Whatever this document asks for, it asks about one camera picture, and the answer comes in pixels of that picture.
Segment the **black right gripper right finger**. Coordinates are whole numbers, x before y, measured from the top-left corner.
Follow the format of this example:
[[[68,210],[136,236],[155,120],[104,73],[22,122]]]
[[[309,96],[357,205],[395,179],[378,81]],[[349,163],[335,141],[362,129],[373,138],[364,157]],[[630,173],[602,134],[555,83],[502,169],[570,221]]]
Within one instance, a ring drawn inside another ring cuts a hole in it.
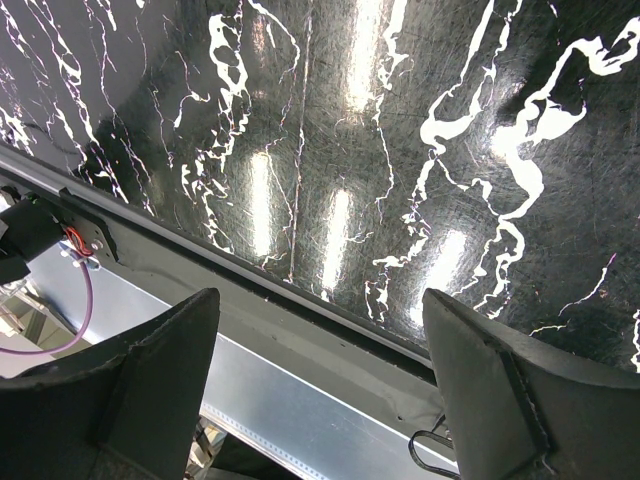
[[[428,352],[464,479],[636,479],[639,377],[423,295]]]

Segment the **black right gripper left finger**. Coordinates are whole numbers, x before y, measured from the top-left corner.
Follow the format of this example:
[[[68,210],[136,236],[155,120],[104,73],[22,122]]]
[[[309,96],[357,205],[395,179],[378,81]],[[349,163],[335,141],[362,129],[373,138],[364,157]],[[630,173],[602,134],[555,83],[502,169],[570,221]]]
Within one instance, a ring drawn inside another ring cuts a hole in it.
[[[4,479],[180,479],[219,324],[207,288],[90,348],[1,381]]]

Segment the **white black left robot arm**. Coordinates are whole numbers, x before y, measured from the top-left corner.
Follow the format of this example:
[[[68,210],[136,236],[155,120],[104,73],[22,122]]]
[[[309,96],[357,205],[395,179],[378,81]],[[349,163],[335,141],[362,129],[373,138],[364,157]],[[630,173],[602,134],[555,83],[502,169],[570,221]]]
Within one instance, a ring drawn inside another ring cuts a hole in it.
[[[58,207],[12,186],[1,187],[1,284],[24,279],[28,263],[63,239]]]

